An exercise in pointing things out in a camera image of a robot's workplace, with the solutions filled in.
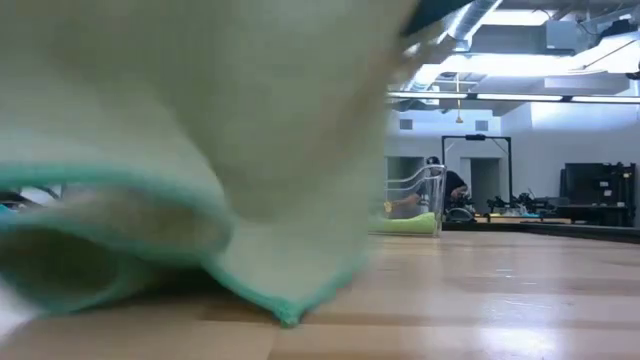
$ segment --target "person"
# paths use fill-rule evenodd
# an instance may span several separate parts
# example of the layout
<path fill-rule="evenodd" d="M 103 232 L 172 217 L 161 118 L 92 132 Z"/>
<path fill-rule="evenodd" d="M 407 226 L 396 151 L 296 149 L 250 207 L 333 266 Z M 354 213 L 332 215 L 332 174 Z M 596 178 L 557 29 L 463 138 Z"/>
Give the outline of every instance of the person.
<path fill-rule="evenodd" d="M 427 165 L 440 165 L 440 159 L 437 156 L 431 156 L 426 161 Z M 393 206 L 414 206 L 420 202 L 422 196 L 424 196 L 426 192 L 426 185 L 422 184 L 418 188 L 418 190 L 407 196 L 404 199 L 396 200 L 393 202 Z M 458 175 L 455 171 L 447 170 L 447 178 L 445 180 L 444 186 L 444 208 L 449 208 L 451 204 L 451 199 L 457 199 L 460 196 L 464 195 L 464 193 L 468 190 L 467 184 L 462 180 L 460 175 Z"/>

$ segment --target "ceiling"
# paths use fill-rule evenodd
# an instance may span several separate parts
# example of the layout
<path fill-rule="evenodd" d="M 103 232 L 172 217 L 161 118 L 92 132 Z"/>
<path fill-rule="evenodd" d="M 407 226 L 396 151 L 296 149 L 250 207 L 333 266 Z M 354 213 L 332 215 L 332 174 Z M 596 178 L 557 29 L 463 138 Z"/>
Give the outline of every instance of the ceiling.
<path fill-rule="evenodd" d="M 572 6 L 573 13 L 589 13 L 589 17 L 598 17 L 620 9 L 639 5 L 640 0 L 504 0 L 498 8 L 503 10 L 531 10 L 559 11 Z M 521 37 L 514 35 L 521 31 Z M 501 27 L 483 26 L 474 35 L 474 44 L 502 44 L 507 52 L 509 47 L 519 46 L 519 43 L 530 41 L 525 39 L 532 27 Z M 511 39 L 501 38 L 507 32 Z M 444 73 L 433 84 L 439 91 L 484 92 L 484 93 L 519 93 L 519 94 L 600 94 L 614 95 L 625 91 L 629 81 L 624 74 L 599 73 L 593 75 L 564 76 L 564 77 L 504 77 L 488 76 L 480 73 Z M 513 102 L 467 101 L 461 104 L 463 109 L 491 109 L 495 116 L 501 116 L 519 106 Z M 448 111 L 458 107 L 457 100 L 441 100 L 436 108 Z"/>

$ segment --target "doorway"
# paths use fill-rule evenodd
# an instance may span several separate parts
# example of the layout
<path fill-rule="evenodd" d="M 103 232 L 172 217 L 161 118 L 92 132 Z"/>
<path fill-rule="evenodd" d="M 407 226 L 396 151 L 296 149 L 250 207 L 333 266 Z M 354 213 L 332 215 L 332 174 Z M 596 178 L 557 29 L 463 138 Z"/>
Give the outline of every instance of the doorway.
<path fill-rule="evenodd" d="M 471 198 L 477 213 L 486 214 L 491 209 L 487 200 L 500 193 L 500 160 L 496 158 L 471 158 Z"/>

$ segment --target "wooden table surface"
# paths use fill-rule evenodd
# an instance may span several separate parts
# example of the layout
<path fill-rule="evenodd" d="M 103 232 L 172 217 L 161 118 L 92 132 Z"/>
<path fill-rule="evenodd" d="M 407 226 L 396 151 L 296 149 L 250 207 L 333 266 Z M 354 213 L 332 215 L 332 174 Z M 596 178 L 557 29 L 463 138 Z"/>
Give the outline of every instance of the wooden table surface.
<path fill-rule="evenodd" d="M 231 296 L 150 299 L 33 321 L 0 359 L 640 359 L 640 246 L 518 233 L 372 241 L 369 266 L 295 329 Z"/>

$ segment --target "air vent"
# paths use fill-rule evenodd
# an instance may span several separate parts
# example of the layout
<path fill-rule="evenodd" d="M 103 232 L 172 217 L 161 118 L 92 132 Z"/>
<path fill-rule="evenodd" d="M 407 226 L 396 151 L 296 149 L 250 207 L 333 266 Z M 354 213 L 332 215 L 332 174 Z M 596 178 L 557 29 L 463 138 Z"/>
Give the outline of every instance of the air vent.
<path fill-rule="evenodd" d="M 413 130 L 413 120 L 400 119 L 400 130 Z"/>
<path fill-rule="evenodd" d="M 476 120 L 476 131 L 489 131 L 489 120 Z"/>

